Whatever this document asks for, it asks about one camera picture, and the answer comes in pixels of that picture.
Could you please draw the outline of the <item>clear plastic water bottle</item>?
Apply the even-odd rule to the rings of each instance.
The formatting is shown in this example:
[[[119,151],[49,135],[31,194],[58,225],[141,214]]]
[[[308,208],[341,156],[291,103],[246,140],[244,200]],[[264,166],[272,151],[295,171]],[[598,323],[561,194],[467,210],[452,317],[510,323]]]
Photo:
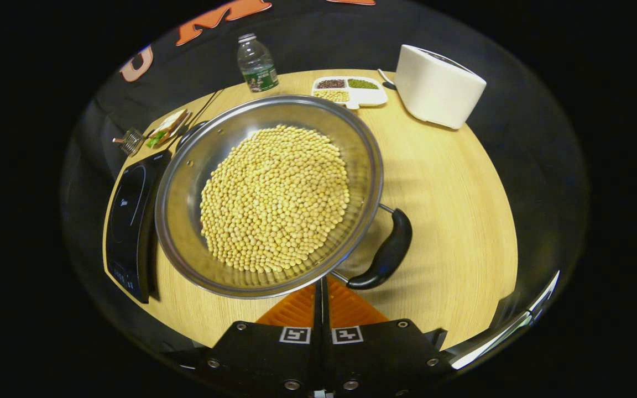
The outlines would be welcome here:
[[[237,64],[250,92],[269,91],[280,84],[270,51],[253,33],[238,38]]]

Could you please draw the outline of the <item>stainless steel pot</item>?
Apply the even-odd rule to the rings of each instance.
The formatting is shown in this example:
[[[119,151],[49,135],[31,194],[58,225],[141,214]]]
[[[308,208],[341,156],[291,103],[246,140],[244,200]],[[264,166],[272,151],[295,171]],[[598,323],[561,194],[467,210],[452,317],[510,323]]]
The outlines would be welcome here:
[[[201,191],[232,147],[277,124],[315,129],[337,145],[346,162],[351,201],[343,222],[327,234],[323,247],[302,264],[269,276],[234,270],[212,256],[201,233]],[[352,254],[383,206],[383,183],[382,155],[374,134],[344,106],[296,94],[255,99],[215,116],[177,149],[156,196],[156,232],[172,267],[200,289],[244,300],[282,296],[334,272]]]

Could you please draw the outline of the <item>white divided bean dish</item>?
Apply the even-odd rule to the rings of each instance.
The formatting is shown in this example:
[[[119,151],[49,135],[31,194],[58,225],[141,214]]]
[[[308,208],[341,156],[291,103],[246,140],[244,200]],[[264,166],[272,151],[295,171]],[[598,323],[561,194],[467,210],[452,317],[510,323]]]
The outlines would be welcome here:
[[[349,110],[384,105],[388,96],[383,86],[366,76],[326,76],[317,78],[311,95],[342,105]]]

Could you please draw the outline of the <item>white box appliance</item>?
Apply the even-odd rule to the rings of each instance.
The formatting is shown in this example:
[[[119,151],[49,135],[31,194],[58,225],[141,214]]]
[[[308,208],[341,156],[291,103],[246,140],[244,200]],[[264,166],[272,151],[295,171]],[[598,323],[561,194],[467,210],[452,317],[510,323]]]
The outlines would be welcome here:
[[[487,86],[449,57],[407,44],[400,47],[393,81],[410,115],[450,129],[462,128]]]

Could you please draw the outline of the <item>black induction cooktop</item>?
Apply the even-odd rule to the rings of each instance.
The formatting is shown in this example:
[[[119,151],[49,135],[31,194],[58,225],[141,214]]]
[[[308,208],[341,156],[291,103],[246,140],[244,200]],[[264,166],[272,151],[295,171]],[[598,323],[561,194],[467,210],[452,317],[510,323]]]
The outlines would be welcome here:
[[[172,154],[162,150],[123,169],[112,196],[105,237],[106,270],[122,290],[147,304],[149,254],[159,182]]]

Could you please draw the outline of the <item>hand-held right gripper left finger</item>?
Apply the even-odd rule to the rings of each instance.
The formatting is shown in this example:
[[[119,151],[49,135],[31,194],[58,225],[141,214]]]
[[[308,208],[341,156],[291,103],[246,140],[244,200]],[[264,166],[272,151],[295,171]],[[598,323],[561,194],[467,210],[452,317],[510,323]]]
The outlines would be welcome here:
[[[235,322],[199,362],[198,375],[231,398],[316,398],[324,389],[324,280],[312,326]]]

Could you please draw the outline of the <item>sandwich with lettuce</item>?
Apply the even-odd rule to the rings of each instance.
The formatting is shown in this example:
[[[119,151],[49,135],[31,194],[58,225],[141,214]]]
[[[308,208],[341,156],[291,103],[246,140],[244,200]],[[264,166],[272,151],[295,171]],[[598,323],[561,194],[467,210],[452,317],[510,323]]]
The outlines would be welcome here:
[[[184,108],[173,115],[168,116],[161,124],[159,124],[155,131],[149,134],[145,143],[146,146],[149,148],[158,147],[166,143],[166,141],[170,138],[173,138],[190,114],[190,111]]]

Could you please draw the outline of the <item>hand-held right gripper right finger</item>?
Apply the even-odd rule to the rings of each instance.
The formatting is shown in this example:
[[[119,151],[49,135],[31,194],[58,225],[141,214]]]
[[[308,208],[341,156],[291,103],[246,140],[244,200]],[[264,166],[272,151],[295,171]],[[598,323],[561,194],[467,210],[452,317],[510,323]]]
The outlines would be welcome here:
[[[332,398],[432,398],[455,375],[412,320],[333,328],[323,279],[323,389]]]

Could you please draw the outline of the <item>pile of yellow soybeans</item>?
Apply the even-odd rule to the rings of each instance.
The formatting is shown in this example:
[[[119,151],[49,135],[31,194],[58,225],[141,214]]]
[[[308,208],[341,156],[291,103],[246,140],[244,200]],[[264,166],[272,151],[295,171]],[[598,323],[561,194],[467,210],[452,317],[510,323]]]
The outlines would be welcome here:
[[[201,234],[228,267],[282,272],[325,244],[350,203],[339,147],[315,129],[278,124],[232,147],[211,173]]]

